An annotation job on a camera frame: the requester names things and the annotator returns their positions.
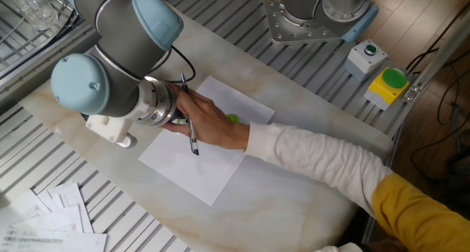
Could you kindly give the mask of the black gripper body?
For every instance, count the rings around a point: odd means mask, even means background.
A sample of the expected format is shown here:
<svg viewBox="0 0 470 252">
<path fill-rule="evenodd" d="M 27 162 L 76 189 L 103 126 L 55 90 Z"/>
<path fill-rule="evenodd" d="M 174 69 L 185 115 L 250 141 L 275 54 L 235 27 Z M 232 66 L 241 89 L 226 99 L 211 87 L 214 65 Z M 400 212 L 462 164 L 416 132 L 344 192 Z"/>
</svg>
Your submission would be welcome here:
<svg viewBox="0 0 470 252">
<path fill-rule="evenodd" d="M 186 116 L 177 107 L 174 107 L 172 109 L 172 117 L 170 122 L 173 124 L 185 124 Z"/>
</svg>

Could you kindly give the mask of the person's right hand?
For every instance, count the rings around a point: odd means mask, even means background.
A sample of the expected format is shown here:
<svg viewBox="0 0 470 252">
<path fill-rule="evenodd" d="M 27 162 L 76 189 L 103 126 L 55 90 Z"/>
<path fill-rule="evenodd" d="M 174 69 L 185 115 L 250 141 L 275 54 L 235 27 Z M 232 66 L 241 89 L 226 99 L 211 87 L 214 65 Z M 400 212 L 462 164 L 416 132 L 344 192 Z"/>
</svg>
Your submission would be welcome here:
<svg viewBox="0 0 470 252">
<path fill-rule="evenodd" d="M 245 150 L 247 148 L 250 127 L 236 123 L 214 104 L 214 102 L 188 89 L 170 84 L 176 94 L 176 106 L 192 121 L 198 141 L 217 145 L 221 148 Z"/>
</svg>

